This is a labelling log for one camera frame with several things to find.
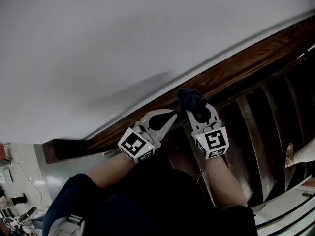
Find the dark sleeve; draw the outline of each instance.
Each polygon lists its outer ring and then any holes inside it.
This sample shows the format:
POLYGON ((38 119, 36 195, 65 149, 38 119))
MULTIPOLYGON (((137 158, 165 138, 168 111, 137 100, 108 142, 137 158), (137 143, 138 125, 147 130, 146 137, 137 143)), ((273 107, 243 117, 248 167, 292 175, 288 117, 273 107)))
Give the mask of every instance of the dark sleeve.
POLYGON ((56 219, 71 214, 84 217, 88 209, 97 201, 101 190, 85 174, 71 177, 49 207, 44 220, 43 236, 47 236, 56 219))
POLYGON ((252 209, 231 206, 221 212, 220 231, 223 235, 258 235, 252 209))

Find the fiducial marker cube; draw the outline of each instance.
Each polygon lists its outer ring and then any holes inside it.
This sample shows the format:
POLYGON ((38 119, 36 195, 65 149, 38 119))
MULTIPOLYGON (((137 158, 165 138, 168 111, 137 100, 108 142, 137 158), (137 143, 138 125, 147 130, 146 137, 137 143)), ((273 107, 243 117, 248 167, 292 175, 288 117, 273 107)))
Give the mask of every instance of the fiducial marker cube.
POLYGON ((195 144, 206 159, 223 155, 229 147, 225 127, 194 136, 195 144))
POLYGON ((143 161, 155 152, 155 146, 131 128, 128 128, 119 140, 118 147, 135 163, 143 161))

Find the wooden beam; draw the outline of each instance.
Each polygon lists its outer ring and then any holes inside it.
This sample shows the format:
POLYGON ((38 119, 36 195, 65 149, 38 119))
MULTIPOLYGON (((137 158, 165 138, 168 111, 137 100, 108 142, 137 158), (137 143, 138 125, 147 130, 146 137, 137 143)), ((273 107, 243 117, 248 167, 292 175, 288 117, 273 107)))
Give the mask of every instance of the wooden beam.
POLYGON ((253 137, 253 147, 260 176, 268 179, 261 180, 261 183, 265 191, 267 191, 268 188, 270 190, 270 187, 272 187, 272 190, 266 193, 266 195, 268 195, 267 199, 271 199, 285 192, 285 175, 284 168, 282 167, 283 154, 277 127, 267 97, 262 88, 258 88, 252 93, 247 94, 245 98, 248 102, 248 106, 245 109, 249 107, 253 117, 253 121, 250 119, 247 120, 247 126, 252 126, 252 128, 257 126, 259 131, 259 134, 256 135, 255 132, 257 131, 255 129, 253 129, 253 131, 249 129, 250 135, 253 137), (257 146, 255 144, 260 146, 259 137, 261 138, 263 151, 261 151, 259 147, 255 149, 257 146))
POLYGON ((220 108, 218 115, 226 128, 229 140, 229 149, 225 154, 228 167, 239 181, 249 206, 261 204, 264 201, 261 177, 251 137, 239 105, 232 102, 220 108))
POLYGON ((264 144, 262 142, 255 118, 245 96, 237 100, 237 104, 243 115, 247 130, 249 132, 252 148, 254 150, 255 160, 252 164, 257 164, 260 182, 262 186, 262 197, 265 201, 275 186, 276 178, 270 170, 270 162, 267 160, 264 144))
POLYGON ((82 149, 104 148, 116 143, 125 130, 148 111, 158 108, 179 111, 176 97, 179 88, 197 89, 209 100, 263 67, 271 64, 285 66, 304 53, 314 42, 315 16, 312 16, 240 51, 170 90, 89 139, 82 149))

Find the dark cloth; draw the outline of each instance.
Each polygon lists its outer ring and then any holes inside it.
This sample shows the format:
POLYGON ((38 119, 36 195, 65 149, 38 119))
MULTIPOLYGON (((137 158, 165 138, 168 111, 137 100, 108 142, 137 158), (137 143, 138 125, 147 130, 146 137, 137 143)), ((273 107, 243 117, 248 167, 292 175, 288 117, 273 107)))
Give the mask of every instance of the dark cloth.
POLYGON ((201 93, 195 89, 181 88, 177 93, 177 100, 182 108, 188 111, 198 111, 207 104, 201 93))
POLYGON ((27 202, 25 197, 20 197, 20 198, 11 198, 13 201, 13 204, 25 204, 27 202))
POLYGON ((84 174, 70 178, 47 211, 43 235, 56 219, 71 214, 84 218, 84 235, 90 236, 257 235, 251 209, 219 212, 188 174, 146 162, 108 190, 84 174))

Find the cable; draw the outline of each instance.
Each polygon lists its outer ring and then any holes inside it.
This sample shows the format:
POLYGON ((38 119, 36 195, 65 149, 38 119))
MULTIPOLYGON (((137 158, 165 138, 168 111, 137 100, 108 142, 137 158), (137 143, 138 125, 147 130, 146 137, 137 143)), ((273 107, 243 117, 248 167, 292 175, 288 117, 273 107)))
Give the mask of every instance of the cable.
POLYGON ((205 167, 206 167, 206 166, 204 165, 204 166, 202 167, 200 173, 198 174, 197 183, 199 182, 199 179, 200 179, 201 174, 203 173, 203 170, 205 169, 205 167))
POLYGON ((37 191, 38 191, 39 194, 40 194, 40 203, 41 203, 41 205, 42 205, 44 208, 49 208, 50 206, 44 206, 44 205, 43 205, 43 195, 41 194, 40 190, 29 180, 29 177, 28 177, 28 175, 26 174, 26 172, 24 171, 22 165, 21 165, 20 163, 17 163, 13 158, 12 158, 11 160, 12 160, 15 164, 20 165, 21 170, 23 171, 24 175, 26 176, 28 182, 29 182, 32 186, 34 186, 34 187, 37 189, 37 191))
POLYGON ((58 189, 55 189, 54 187, 53 187, 53 185, 55 185, 54 183, 50 183, 50 184, 45 184, 45 186, 48 188, 48 187, 52 187, 55 191, 58 191, 58 192, 60 192, 60 190, 58 190, 58 189))

